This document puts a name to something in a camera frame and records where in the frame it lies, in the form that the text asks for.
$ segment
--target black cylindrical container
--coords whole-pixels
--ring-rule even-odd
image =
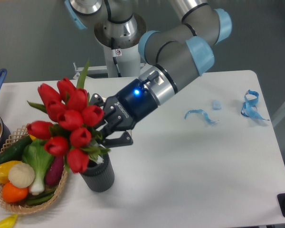
[[[82,178],[92,191],[103,192],[114,183],[114,171],[108,154],[103,155],[104,162],[94,167],[88,166]]]

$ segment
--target cucumber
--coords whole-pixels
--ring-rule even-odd
[[[31,143],[32,140],[29,135],[22,137],[13,143],[10,147],[6,148],[6,150],[0,154],[0,164],[13,160],[21,160],[24,148]]]
[[[30,199],[30,200],[26,201],[26,204],[28,206],[37,206],[37,205],[40,205],[40,204],[43,204],[43,203],[49,201],[53,196],[54,196],[54,194],[50,194],[50,195],[44,196],[44,197],[39,198],[39,199]]]
[[[48,195],[53,195],[55,193],[56,189],[57,188],[51,189],[49,191],[44,191],[43,193],[36,195],[36,196],[29,196],[29,197],[27,197],[27,200],[36,200],[36,199],[40,199],[40,198],[43,198],[43,197],[48,196]]]

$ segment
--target wicker basket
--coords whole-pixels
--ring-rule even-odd
[[[22,126],[22,128],[18,128],[17,131],[15,131],[13,134],[11,134],[9,136],[9,138],[6,140],[5,144],[1,148],[0,153],[5,151],[6,148],[8,148],[13,143],[15,143],[17,140],[19,140],[23,136],[26,136],[27,134],[28,133],[27,133],[27,129],[25,126]],[[66,169],[64,169],[59,184],[57,186],[55,186],[55,187],[57,187],[57,189],[54,192],[54,196],[49,201],[47,201],[41,205],[37,205],[37,206],[28,206],[25,203],[21,204],[21,203],[7,203],[7,202],[5,202],[2,198],[2,188],[3,188],[4,184],[0,183],[0,206],[7,211],[10,211],[10,212],[15,213],[15,214],[21,214],[21,215],[32,214],[32,213],[44,210],[49,205],[51,205],[57,199],[57,197],[60,195],[62,189],[64,188],[64,186],[66,184],[66,180],[67,180],[67,171],[66,171]],[[51,190],[52,188],[53,187],[50,188],[49,186],[46,186],[46,190]]]

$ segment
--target tulip bouquet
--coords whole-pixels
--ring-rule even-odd
[[[47,84],[38,87],[43,104],[28,102],[48,114],[54,122],[35,121],[27,125],[30,135],[43,140],[44,149],[63,156],[65,166],[73,173],[86,171],[90,161],[97,162],[99,155],[110,150],[97,144],[102,136],[94,127],[103,119],[104,111],[89,105],[89,93],[84,89],[87,62],[76,87],[68,78],[57,82],[59,92]]]

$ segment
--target eggplant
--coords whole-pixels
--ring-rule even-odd
[[[45,176],[45,183],[49,186],[55,186],[59,183],[64,169],[64,160],[62,156],[55,157],[52,165]]]

